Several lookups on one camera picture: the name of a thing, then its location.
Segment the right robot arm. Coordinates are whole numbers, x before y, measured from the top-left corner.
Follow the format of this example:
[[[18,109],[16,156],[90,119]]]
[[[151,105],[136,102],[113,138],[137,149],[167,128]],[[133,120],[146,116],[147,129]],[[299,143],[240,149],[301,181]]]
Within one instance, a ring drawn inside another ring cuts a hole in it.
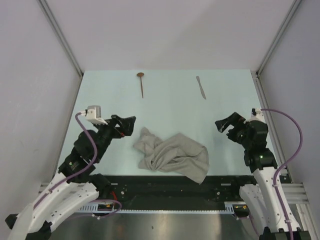
[[[244,162],[256,181],[255,184],[237,183],[230,188],[231,196],[244,200],[249,218],[261,240],[309,240],[294,217],[285,197],[279,166],[272,151],[267,148],[268,125],[263,110],[254,108],[251,118],[237,112],[215,122],[217,130],[227,132],[227,138],[244,148]]]

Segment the grey cloth napkin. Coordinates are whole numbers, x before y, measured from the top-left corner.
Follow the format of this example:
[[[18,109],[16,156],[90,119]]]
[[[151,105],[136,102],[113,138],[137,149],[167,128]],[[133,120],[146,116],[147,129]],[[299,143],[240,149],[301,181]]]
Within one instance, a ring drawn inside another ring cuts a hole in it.
[[[162,140],[144,127],[133,148],[144,154],[138,163],[140,169],[178,173],[199,185],[210,168],[207,148],[182,133]]]

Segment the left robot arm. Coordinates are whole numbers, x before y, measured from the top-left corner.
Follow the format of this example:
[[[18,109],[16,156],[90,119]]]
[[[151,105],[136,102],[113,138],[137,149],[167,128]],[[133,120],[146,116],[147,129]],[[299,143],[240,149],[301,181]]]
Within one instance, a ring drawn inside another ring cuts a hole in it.
[[[80,124],[82,132],[47,187],[20,213],[5,219],[11,230],[8,239],[48,240],[57,227],[81,207],[110,196],[110,182],[102,174],[92,172],[113,139],[132,135],[136,117],[122,118],[114,114],[103,119],[89,108],[78,112],[75,118],[80,116],[96,130],[87,130]]]

